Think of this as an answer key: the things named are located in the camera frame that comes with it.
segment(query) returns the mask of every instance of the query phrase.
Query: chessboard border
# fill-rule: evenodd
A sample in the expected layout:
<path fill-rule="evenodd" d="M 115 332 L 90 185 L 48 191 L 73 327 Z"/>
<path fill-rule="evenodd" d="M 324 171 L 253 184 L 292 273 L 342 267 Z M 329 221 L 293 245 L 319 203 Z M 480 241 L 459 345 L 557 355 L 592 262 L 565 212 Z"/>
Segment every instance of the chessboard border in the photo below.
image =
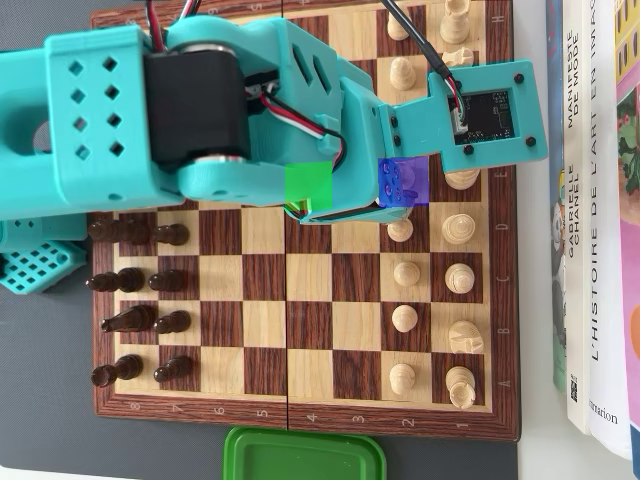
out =
<path fill-rule="evenodd" d="M 437 3 L 439 0 L 426 0 Z M 253 3 L 249 0 L 203 0 L 202 10 L 224 17 L 261 15 L 372 3 L 370 0 L 283 0 Z M 158 3 L 163 26 L 175 20 L 182 2 Z M 91 26 L 108 27 L 138 23 L 145 27 L 142 5 L 94 12 Z M 485 1 L 486 61 L 513 59 L 513 12 L 511 0 Z M 216 400 L 147 397 L 116 394 L 113 386 L 93 388 L 97 415 L 181 420 L 199 423 L 257 425 L 322 432 L 401 434 L 466 437 L 518 441 L 521 432 L 520 358 L 518 328 L 518 252 L 516 169 L 488 170 L 489 252 L 491 311 L 490 413 L 391 409 L 323 404 L 267 403 L 252 400 Z M 92 220 L 104 216 L 95 214 Z M 111 244 L 93 244 L 93 271 L 113 268 Z M 113 337 L 103 335 L 98 319 L 113 315 L 113 294 L 93 294 L 93 364 L 114 361 Z"/>

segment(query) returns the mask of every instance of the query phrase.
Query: chessboard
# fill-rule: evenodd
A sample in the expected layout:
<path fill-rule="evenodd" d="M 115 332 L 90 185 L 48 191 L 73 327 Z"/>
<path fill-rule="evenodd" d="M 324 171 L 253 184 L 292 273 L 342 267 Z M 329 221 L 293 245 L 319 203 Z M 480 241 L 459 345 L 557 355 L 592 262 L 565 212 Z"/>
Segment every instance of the chessboard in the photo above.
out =
<path fill-rule="evenodd" d="M 461 47 L 474 63 L 512 56 L 510 1 L 472 0 L 470 31 L 451 45 L 439 34 L 445 5 L 399 2 L 438 52 Z M 181 2 L 158 2 L 168 25 Z M 365 70 L 377 95 L 404 102 L 427 93 L 427 63 L 418 47 L 387 34 L 380 3 L 305 0 L 264 4 L 203 0 L 201 13 L 242 24 L 284 15 Z M 140 6 L 96 12 L 93 27 L 138 23 Z M 389 81 L 394 57 L 416 70 L 415 85 L 398 91 Z M 173 421 L 257 425 L 309 431 L 428 435 L 515 441 L 520 436 L 516 179 L 514 167 L 484 170 L 466 190 L 449 186 L 437 155 L 429 162 L 429 205 L 413 209 L 413 234 L 391 240 L 386 225 L 345 222 L 299 225 L 279 207 L 252 208 L 187 201 L 178 207 L 94 215 L 135 219 L 150 228 L 183 224 L 182 246 L 94 242 L 93 272 L 142 269 L 147 276 L 169 269 L 188 274 L 179 292 L 93 294 L 93 365 L 113 364 L 126 354 L 143 358 L 142 373 L 94 389 L 98 415 Z M 442 224 L 467 214 L 475 233 L 467 243 L 443 238 Z M 401 262 L 419 268 L 413 286 L 401 287 Z M 445 272 L 471 267 L 471 291 L 453 294 Z M 187 331 L 158 335 L 103 333 L 100 321 L 133 305 L 157 315 L 189 312 Z M 400 332 L 392 321 L 408 305 L 417 323 Z M 475 324 L 481 353 L 452 353 L 450 327 Z M 186 377 L 159 384 L 154 370 L 176 355 L 194 368 Z M 394 366 L 408 365 L 414 378 L 397 393 Z M 471 406 L 455 406 L 447 373 L 464 367 L 472 376 Z"/>

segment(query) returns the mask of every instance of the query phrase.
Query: gray table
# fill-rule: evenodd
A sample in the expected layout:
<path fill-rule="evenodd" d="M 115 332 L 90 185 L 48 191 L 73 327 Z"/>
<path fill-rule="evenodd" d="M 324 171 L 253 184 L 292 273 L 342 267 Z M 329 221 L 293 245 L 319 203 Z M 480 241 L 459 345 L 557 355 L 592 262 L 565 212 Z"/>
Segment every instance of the gray table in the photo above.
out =
<path fill-rule="evenodd" d="M 0 50 L 41 46 L 48 33 L 86 28 L 94 9 L 128 3 L 2 0 Z M 82 269 L 45 295 L 18 297 L 0 287 L 0 464 L 154 480 L 219 478 L 228 427 L 93 415 L 90 295 L 82 285 L 88 275 Z M 517 478 L 515 444 L 376 440 L 391 480 Z"/>

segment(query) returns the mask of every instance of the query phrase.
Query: green container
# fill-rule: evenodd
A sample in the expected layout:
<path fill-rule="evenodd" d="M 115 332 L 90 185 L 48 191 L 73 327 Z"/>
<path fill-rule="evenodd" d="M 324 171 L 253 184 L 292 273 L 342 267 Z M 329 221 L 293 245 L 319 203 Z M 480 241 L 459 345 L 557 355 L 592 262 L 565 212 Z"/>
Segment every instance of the green container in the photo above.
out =
<path fill-rule="evenodd" d="M 223 480 L 385 480 L 387 464 L 373 440 L 237 427 L 224 443 Z"/>

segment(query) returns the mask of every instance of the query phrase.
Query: teal plastic grid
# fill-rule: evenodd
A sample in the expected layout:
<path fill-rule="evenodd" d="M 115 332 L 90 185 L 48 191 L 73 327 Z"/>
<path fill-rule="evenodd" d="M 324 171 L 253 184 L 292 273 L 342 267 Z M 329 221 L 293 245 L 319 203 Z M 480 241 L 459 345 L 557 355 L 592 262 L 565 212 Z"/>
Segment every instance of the teal plastic grid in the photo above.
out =
<path fill-rule="evenodd" d="M 6 253 L 0 285 L 15 294 L 38 293 L 86 263 L 86 252 L 70 242 L 47 242 L 33 250 Z"/>

